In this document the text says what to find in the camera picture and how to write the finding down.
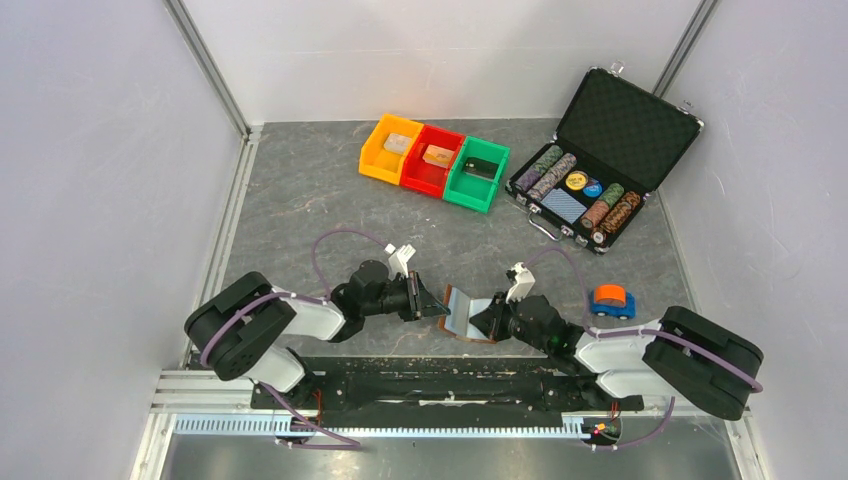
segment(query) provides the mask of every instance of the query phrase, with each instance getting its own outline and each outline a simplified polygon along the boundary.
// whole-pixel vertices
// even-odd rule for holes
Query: white bracket
[[[409,267],[407,263],[409,259],[415,255],[415,248],[412,245],[404,245],[398,249],[391,243],[386,245],[386,253],[389,254],[389,269],[391,270],[392,278],[398,273],[406,278],[409,276]]]
[[[516,263],[510,270],[514,276],[512,277],[512,287],[506,293],[506,301],[523,300],[530,293],[530,289],[536,283],[536,278],[530,270],[524,268],[523,263]]]

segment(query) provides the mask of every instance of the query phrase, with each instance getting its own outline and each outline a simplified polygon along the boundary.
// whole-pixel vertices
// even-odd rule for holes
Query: case handle
[[[530,213],[527,214],[527,221],[530,222],[530,225],[533,225],[534,228],[536,228],[540,232],[544,233],[548,238],[550,238],[551,240],[553,240],[555,242],[562,240],[562,235],[563,235],[562,230],[558,230],[557,233],[559,235],[555,235],[555,234],[551,233],[551,231],[548,230],[547,228],[545,228],[543,225],[533,221],[533,215],[536,215],[539,212],[540,212],[539,208],[536,207],[535,205],[530,207]]]

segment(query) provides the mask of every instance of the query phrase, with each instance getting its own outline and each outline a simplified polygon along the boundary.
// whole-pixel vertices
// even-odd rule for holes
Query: stack of poker chips
[[[630,214],[639,206],[641,201],[642,198],[636,192],[625,193],[621,200],[615,204],[615,207],[610,210],[610,213],[604,217],[598,228],[592,232],[592,240],[598,244],[604,243],[608,235],[617,232],[624,225],[624,222],[627,221],[627,218],[630,217]]]
[[[553,167],[549,168],[545,175],[533,185],[533,188],[527,192],[533,200],[541,201],[542,198],[553,190],[554,186],[560,180],[565,178],[565,174],[577,165],[577,157],[570,153],[566,153]]]
[[[525,192],[530,190],[533,185],[542,178],[542,175],[544,175],[549,168],[554,166],[560,158],[562,158],[562,149],[557,145],[552,145],[551,148],[542,154],[538,160],[533,162],[533,165],[530,165],[530,168],[528,168],[527,171],[518,178],[518,181],[515,182],[515,186]]]
[[[610,185],[607,191],[595,200],[595,203],[583,214],[580,225],[583,225],[583,228],[587,230],[592,230],[598,226],[622,195],[624,195],[624,187],[617,183]]]

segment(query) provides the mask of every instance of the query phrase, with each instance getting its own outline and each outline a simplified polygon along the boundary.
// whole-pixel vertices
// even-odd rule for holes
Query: poker chip case
[[[577,244],[598,254],[609,251],[638,215],[650,193],[660,186],[704,127],[700,119],[687,111],[624,80],[619,75],[620,71],[594,67],[586,72],[553,139],[543,145],[505,186],[507,193],[527,208],[528,221],[535,228],[555,241],[572,237]],[[543,176],[537,185],[546,183],[549,190],[544,198],[540,198],[539,190],[532,191],[523,180],[532,175],[539,176],[538,173],[531,175],[528,170],[544,168],[538,165],[545,162],[543,156],[548,150],[554,148],[551,153],[559,154],[555,147],[561,149],[565,157],[574,155],[577,162],[563,178],[558,178],[558,175],[552,178]],[[575,217],[581,209],[588,210],[598,201],[597,187],[593,190],[574,189],[575,184],[583,183],[584,173],[599,183],[603,191],[617,183],[627,192],[625,195],[629,194],[628,198],[641,199],[637,205],[631,206],[629,216],[617,225],[615,231],[608,233],[604,230],[599,235],[600,227],[586,228],[580,222],[582,216]],[[576,178],[572,178],[571,186],[568,186],[566,180],[571,174]],[[557,180],[551,188],[549,184],[554,179]],[[621,215],[617,217],[616,220],[620,221]],[[544,219],[556,230],[546,228],[537,222],[538,218]]]

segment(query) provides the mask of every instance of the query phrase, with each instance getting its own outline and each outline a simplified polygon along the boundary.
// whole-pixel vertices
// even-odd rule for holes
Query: poker chip
[[[571,172],[565,177],[565,186],[572,190],[580,190],[587,183],[589,183],[589,176],[579,170]]]
[[[600,182],[594,178],[590,178],[586,183],[586,186],[583,187],[583,195],[586,195],[589,198],[597,198],[603,191],[604,187],[602,187]]]

